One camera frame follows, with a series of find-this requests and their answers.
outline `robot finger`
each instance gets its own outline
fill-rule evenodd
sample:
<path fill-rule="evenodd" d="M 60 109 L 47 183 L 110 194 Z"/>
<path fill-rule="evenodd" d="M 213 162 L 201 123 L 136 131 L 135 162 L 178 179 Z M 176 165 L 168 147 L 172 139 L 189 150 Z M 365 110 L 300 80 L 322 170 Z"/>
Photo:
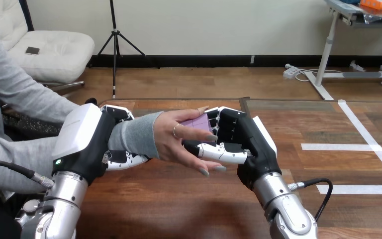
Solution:
<path fill-rule="evenodd" d="M 217 160 L 225 163 L 243 164 L 248 157 L 240 144 L 213 144 L 208 142 L 183 140 L 184 148 L 198 158 Z"/>
<path fill-rule="evenodd" d="M 110 150 L 108 158 L 107 171 L 124 170 L 149 161 L 145 155 L 120 150 Z"/>

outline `white wall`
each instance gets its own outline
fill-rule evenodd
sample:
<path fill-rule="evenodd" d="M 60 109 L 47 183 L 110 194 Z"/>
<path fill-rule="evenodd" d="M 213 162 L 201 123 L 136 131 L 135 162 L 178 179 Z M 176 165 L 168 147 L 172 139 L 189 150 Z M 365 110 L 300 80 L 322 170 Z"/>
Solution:
<path fill-rule="evenodd" d="M 321 55 L 331 24 L 323 0 L 114 0 L 117 27 L 148 55 Z M 28 0 L 36 30 L 90 35 L 112 23 L 109 0 Z M 111 54 L 113 43 L 103 52 Z M 125 42 L 122 54 L 137 54 Z M 338 24 L 335 55 L 382 55 L 382 29 Z"/>

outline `smartphone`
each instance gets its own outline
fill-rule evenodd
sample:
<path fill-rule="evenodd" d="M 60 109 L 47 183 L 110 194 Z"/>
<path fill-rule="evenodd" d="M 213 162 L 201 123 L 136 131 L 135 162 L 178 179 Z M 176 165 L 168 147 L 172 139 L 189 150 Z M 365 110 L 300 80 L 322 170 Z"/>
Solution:
<path fill-rule="evenodd" d="M 39 51 L 40 51 L 39 48 L 29 46 L 27 47 L 27 50 L 25 51 L 25 53 L 28 55 L 38 55 Z"/>

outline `tripod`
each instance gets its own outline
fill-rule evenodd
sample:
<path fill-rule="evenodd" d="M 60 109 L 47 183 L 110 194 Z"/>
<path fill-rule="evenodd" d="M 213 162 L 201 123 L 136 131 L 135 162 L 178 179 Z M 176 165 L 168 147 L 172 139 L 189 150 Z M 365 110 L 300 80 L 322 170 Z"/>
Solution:
<path fill-rule="evenodd" d="M 119 43 L 118 43 L 118 36 L 122 37 L 128 44 L 130 44 L 132 47 L 134 47 L 135 50 L 137 50 L 149 63 L 151 66 L 160 69 L 160 67 L 157 67 L 148 57 L 146 54 L 144 54 L 140 49 L 138 49 L 132 42 L 130 42 L 128 39 L 126 39 L 125 36 L 121 34 L 121 32 L 116 29 L 116 20 L 115 20 L 115 12 L 113 10 L 113 0 L 110 0 L 110 11 L 112 14 L 112 24 L 113 24 L 113 31 L 110 34 L 109 39 L 106 41 L 106 43 L 103 45 L 97 56 L 99 57 L 103 50 L 106 48 L 107 44 L 110 42 L 112 37 L 114 37 L 113 41 L 113 93 L 112 93 L 112 98 L 115 98 L 115 89 L 116 89 L 116 59 L 117 57 L 121 57 L 121 54 L 119 52 Z"/>

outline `desk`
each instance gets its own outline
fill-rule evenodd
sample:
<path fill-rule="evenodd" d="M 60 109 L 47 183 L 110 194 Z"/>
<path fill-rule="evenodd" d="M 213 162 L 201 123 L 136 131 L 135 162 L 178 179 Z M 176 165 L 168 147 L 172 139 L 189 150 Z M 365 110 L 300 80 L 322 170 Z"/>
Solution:
<path fill-rule="evenodd" d="M 329 59 L 330 51 L 332 49 L 333 40 L 336 31 L 336 23 L 342 20 L 350 27 L 362 28 L 382 28 L 382 21 L 372 22 L 366 24 L 362 10 L 351 4 L 343 3 L 339 0 L 325 0 L 333 13 L 332 25 L 330 27 L 329 36 L 326 39 L 324 46 L 323 56 L 321 58 L 320 67 L 317 76 L 312 72 L 306 72 L 305 75 L 314 86 L 316 91 L 325 100 L 333 100 L 333 97 L 322 86 L 323 78 L 382 78 L 382 71 L 380 72 L 343 72 L 343 73 L 325 73 L 327 61 Z"/>
<path fill-rule="evenodd" d="M 173 109 L 227 106 L 238 100 L 110 100 L 135 116 Z M 373 152 L 307 151 L 301 143 L 365 144 L 337 102 L 246 100 L 278 148 L 287 183 L 314 177 L 335 185 L 382 185 L 382 163 Z M 382 103 L 348 103 L 382 146 Z M 90 186 L 77 226 L 80 239 L 267 239 L 255 195 L 241 184 L 236 165 L 210 178 L 157 159 L 126 171 L 107 172 Z M 315 214 L 324 195 L 297 192 Z M 319 221 L 321 239 L 382 239 L 382 195 L 333 195 Z"/>

